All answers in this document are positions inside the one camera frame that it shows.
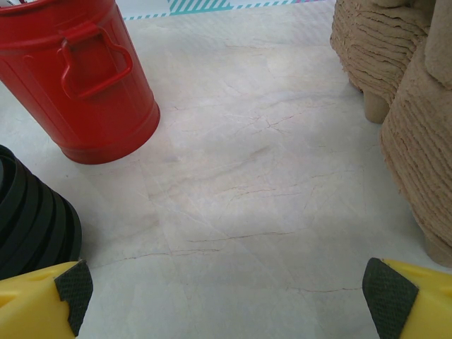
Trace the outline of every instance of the tan knitted object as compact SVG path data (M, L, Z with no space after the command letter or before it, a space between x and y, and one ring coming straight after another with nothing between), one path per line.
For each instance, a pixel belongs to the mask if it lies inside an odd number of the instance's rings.
M407 2L338 0L331 46L367 119L384 120L382 152L427 253L452 267L452 1Z
M452 91L424 63L422 44L381 128L381 149L427 239L452 246Z
M427 37L428 29L429 20L413 8L383 8L369 0L337 0L331 46L350 81L391 106L412 54Z

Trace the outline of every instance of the cylindrical leg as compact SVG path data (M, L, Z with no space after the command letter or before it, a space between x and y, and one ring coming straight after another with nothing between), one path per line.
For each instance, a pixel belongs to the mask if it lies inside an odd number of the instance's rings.
M382 97L364 91L364 113L367 120L375 124L382 124L389 112L389 105Z
M435 234L425 232L425 246L427 254L436 263L452 268L452 248L439 239Z

